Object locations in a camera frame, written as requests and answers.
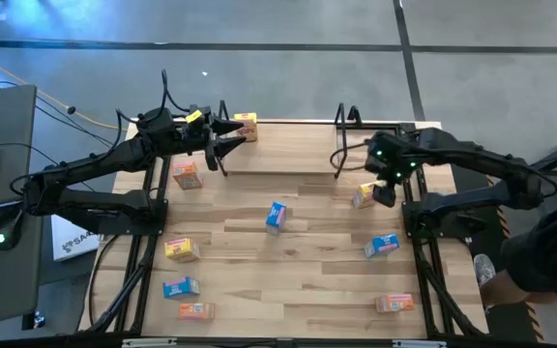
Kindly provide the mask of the small metal clamp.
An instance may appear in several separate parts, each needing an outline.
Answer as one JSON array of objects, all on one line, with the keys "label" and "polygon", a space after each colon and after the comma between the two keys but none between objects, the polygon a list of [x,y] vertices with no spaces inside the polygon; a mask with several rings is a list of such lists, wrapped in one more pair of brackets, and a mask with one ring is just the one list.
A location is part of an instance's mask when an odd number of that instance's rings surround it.
[{"label": "small metal clamp", "polygon": [[43,327],[45,317],[39,311],[33,311],[21,317],[21,329],[23,331],[34,330]]}]

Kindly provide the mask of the yellow cereal box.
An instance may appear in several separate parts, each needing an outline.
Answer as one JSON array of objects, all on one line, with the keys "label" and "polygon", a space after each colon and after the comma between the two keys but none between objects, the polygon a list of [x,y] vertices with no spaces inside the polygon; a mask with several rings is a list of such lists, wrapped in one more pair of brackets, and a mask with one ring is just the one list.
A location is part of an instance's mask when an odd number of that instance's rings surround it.
[{"label": "yellow cereal box", "polygon": [[244,136],[247,142],[254,142],[257,140],[257,114],[251,113],[237,113],[233,115],[236,122],[240,122],[243,126],[236,130],[240,136]]},{"label": "yellow cereal box", "polygon": [[371,182],[359,185],[352,197],[352,205],[356,209],[363,209],[375,204],[372,198],[373,189],[377,186],[377,182]]},{"label": "yellow cereal box", "polygon": [[199,247],[190,238],[165,242],[164,254],[166,258],[180,263],[192,262],[200,258]]}]

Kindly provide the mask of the blue cereal box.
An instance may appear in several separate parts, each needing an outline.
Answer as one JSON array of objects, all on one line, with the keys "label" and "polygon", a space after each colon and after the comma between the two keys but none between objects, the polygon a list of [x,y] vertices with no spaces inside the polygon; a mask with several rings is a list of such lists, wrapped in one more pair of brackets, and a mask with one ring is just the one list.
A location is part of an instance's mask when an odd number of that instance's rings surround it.
[{"label": "blue cereal box", "polygon": [[278,236],[286,221],[287,208],[284,204],[274,202],[266,218],[267,233]]},{"label": "blue cereal box", "polygon": [[375,236],[364,246],[365,258],[386,256],[400,247],[396,234]]},{"label": "blue cereal box", "polygon": [[162,293],[166,299],[198,296],[200,294],[200,285],[196,279],[184,276],[176,281],[164,282],[162,284]]}]

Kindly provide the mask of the silver metal bracket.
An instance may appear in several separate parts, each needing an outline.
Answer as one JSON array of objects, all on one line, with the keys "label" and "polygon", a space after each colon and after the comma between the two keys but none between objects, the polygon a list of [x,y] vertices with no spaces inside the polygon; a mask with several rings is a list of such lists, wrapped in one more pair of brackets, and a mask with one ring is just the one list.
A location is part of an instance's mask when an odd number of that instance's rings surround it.
[{"label": "silver metal bracket", "polygon": [[445,341],[397,339],[393,341],[393,348],[448,348]]},{"label": "silver metal bracket", "polygon": [[176,338],[169,337],[138,337],[122,341],[121,348],[168,348],[176,347]]}]

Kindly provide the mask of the person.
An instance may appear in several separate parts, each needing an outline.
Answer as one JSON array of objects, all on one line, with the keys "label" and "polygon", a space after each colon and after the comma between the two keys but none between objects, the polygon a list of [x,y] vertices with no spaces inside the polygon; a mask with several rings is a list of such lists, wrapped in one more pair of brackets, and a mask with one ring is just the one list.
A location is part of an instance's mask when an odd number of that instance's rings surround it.
[{"label": "person", "polygon": [[487,255],[474,257],[484,308],[557,302],[557,210],[541,218],[530,231],[504,241],[500,256],[500,272]]}]

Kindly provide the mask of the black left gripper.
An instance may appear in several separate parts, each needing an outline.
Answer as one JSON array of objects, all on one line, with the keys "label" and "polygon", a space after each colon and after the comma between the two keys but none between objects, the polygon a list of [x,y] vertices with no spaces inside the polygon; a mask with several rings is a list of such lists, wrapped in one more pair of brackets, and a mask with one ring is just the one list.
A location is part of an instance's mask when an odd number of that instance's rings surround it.
[{"label": "black left gripper", "polygon": [[245,143],[247,139],[244,136],[216,137],[236,131],[242,128],[244,124],[236,121],[214,119],[209,106],[198,106],[196,104],[190,105],[187,116],[195,110],[200,110],[203,116],[191,123],[186,121],[182,126],[186,152],[189,156],[193,152],[202,152],[208,169],[218,170],[220,167],[218,158],[224,158],[232,150]]}]

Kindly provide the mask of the black computer mouse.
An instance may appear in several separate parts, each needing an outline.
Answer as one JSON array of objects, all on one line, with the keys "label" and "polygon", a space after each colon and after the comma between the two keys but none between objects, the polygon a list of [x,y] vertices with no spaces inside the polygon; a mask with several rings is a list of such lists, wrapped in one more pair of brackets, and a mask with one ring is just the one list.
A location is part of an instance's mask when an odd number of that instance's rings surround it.
[{"label": "black computer mouse", "polygon": [[23,210],[12,207],[0,216],[0,250],[13,249],[21,237]]}]

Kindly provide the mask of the wooden shelf black metal frame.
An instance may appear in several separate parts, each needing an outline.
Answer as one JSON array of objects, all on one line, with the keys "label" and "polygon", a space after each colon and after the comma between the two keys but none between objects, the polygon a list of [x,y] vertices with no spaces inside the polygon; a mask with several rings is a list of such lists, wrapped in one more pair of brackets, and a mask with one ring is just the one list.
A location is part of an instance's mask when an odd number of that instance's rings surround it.
[{"label": "wooden shelf black metal frame", "polygon": [[335,119],[262,120],[257,116],[257,140],[245,142],[219,159],[228,174],[333,174],[345,170],[347,130],[360,127],[362,118],[353,105],[337,108]]}]

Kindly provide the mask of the white paper sign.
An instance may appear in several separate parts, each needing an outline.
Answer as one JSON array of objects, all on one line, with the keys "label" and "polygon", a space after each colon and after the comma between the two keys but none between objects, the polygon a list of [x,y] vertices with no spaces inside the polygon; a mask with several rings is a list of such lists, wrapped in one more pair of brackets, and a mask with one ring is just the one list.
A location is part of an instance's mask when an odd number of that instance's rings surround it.
[{"label": "white paper sign", "polygon": [[94,251],[100,243],[99,235],[84,230],[56,215],[51,217],[51,237],[55,262]]}]

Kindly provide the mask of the orange cereal box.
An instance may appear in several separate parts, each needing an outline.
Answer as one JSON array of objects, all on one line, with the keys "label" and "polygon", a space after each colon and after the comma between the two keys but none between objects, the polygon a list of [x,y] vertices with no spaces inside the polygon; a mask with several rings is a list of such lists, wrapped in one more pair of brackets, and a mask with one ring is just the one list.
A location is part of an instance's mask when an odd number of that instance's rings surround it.
[{"label": "orange cereal box", "polygon": [[415,308],[411,294],[390,294],[375,299],[379,313],[410,311]]},{"label": "orange cereal box", "polygon": [[172,177],[182,190],[201,189],[202,180],[194,162],[181,162],[172,165]]},{"label": "orange cereal box", "polygon": [[212,303],[181,303],[178,308],[180,320],[213,320],[215,305]]}]

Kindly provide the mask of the grey desk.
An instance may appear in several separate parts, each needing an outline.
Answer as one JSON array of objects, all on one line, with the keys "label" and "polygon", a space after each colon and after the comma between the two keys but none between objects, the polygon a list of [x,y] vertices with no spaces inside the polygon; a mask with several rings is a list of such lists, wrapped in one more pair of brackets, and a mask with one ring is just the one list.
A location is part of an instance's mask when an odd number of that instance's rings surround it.
[{"label": "grey desk", "polygon": [[9,184],[28,173],[36,94],[33,85],[0,89],[0,206],[18,200]]}]

